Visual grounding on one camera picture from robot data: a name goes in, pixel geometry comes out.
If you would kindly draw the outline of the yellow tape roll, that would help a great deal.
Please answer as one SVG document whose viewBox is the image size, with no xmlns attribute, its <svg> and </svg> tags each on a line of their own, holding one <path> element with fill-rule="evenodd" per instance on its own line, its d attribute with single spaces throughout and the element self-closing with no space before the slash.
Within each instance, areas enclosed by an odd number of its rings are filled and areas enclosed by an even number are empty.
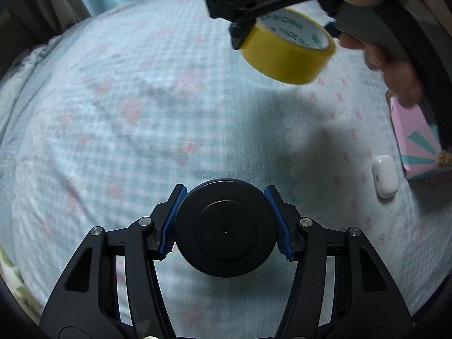
<svg viewBox="0 0 452 339">
<path fill-rule="evenodd" d="M 336 52 L 323 26 L 291 8 L 261 15 L 240 48 L 254 69 L 282 83 L 311 83 Z"/>
</svg>

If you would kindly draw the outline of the white earbuds case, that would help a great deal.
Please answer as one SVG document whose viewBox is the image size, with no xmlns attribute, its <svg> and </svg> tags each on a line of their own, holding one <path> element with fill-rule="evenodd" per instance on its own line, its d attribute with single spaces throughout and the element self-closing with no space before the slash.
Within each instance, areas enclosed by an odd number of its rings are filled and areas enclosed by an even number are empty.
<svg viewBox="0 0 452 339">
<path fill-rule="evenodd" d="M 390 155 L 379 155 L 371 163 L 375 190 L 382 199 L 395 196 L 399 188 L 399 180 L 395 161 Z"/>
</svg>

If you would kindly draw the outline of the small black round jar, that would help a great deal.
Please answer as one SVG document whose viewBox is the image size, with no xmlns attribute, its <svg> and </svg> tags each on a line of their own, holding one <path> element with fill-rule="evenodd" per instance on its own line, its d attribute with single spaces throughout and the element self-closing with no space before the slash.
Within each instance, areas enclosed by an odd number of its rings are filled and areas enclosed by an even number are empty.
<svg viewBox="0 0 452 339">
<path fill-rule="evenodd" d="M 263 191 L 216 179 L 191 190 L 175 218 L 175 244 L 204 274 L 233 278 L 259 268 L 277 242 L 277 222 Z"/>
</svg>

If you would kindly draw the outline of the pink cardboard box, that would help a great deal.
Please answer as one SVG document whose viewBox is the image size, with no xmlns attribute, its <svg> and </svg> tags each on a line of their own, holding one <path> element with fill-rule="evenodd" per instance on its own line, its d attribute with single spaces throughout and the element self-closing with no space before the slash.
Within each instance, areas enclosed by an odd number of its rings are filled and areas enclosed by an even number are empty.
<svg viewBox="0 0 452 339">
<path fill-rule="evenodd" d="M 390 90 L 385 96 L 407 180 L 450 177 L 451 153 L 441 148 L 436 124 L 427 120 L 419 105 L 403 107 Z"/>
</svg>

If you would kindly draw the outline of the patterned bed sheet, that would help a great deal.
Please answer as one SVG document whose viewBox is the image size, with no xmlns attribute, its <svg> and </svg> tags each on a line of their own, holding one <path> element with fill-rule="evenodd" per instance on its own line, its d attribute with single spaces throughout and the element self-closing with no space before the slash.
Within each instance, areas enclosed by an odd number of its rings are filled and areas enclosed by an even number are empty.
<svg viewBox="0 0 452 339">
<path fill-rule="evenodd" d="M 95 227 L 148 217 L 174 186 L 215 178 L 358 227 L 408 307 L 409 338 L 451 336 L 451 179 L 409 181 L 382 77 L 339 48 L 315 81 L 271 80 L 204 0 L 132 0 L 21 57 L 1 80 L 3 338 L 40 338 L 60 274 Z M 372 161 L 399 188 L 380 198 Z"/>
</svg>

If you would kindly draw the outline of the grey left curtain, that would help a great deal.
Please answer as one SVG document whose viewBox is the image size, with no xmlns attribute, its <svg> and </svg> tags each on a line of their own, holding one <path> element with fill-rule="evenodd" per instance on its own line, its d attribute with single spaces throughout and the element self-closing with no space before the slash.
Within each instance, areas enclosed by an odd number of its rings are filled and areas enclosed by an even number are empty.
<svg viewBox="0 0 452 339">
<path fill-rule="evenodd" d="M 1 0 L 1 75 L 23 51 L 89 17 L 82 0 Z"/>
</svg>

